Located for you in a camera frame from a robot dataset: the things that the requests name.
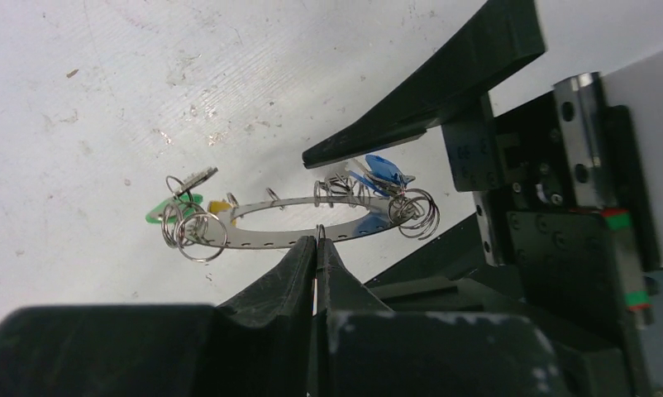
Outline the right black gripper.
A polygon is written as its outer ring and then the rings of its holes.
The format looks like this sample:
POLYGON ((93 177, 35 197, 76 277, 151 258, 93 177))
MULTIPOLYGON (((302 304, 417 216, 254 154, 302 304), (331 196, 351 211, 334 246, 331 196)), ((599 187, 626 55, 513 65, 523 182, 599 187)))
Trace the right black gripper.
POLYGON ((569 396, 651 396, 641 340, 660 263, 632 119, 601 74, 577 74, 499 116, 518 176, 370 281, 391 308, 528 319, 569 396))

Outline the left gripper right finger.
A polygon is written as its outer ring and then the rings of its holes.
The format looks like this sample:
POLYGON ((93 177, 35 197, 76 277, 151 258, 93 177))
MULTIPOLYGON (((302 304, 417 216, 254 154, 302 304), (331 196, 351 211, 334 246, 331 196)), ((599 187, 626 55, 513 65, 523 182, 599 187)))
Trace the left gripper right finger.
POLYGON ((397 312, 317 243, 320 396, 566 396, 556 351, 529 318, 397 312))

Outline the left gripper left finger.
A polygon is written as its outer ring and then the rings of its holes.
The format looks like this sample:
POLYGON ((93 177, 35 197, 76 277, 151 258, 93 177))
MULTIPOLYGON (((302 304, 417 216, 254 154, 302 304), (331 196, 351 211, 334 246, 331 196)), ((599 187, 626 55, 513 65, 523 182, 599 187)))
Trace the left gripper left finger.
POLYGON ((0 396, 303 396, 313 237, 223 304, 18 309, 0 323, 0 396))

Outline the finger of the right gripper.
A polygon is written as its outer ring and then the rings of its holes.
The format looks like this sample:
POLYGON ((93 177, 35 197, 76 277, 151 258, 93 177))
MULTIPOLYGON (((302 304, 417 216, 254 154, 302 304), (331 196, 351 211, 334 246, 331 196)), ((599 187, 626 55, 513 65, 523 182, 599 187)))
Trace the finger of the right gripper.
POLYGON ((533 1, 487 1, 447 43, 357 121, 302 153, 314 169, 418 139, 546 51, 533 1))

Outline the blue key tags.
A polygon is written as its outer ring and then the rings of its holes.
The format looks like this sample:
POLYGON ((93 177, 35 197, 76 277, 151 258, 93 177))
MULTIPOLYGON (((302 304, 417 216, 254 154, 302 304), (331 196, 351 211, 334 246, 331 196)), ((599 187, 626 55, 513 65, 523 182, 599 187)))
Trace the blue key tags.
POLYGON ((404 192, 416 177, 403 173, 392 161, 368 154, 364 161, 352 160, 348 175, 381 197, 393 197, 404 192))

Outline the green key tag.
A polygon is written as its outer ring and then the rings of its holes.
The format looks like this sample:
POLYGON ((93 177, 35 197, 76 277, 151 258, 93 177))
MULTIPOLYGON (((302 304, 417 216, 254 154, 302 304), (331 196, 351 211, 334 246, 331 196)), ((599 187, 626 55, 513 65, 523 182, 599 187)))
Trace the green key tag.
POLYGON ((145 215, 148 223, 158 224, 166 219, 167 223, 174 223, 179 218, 186 218, 198 210, 202 210, 203 196, 201 194, 185 193, 177 198, 167 198, 145 215))

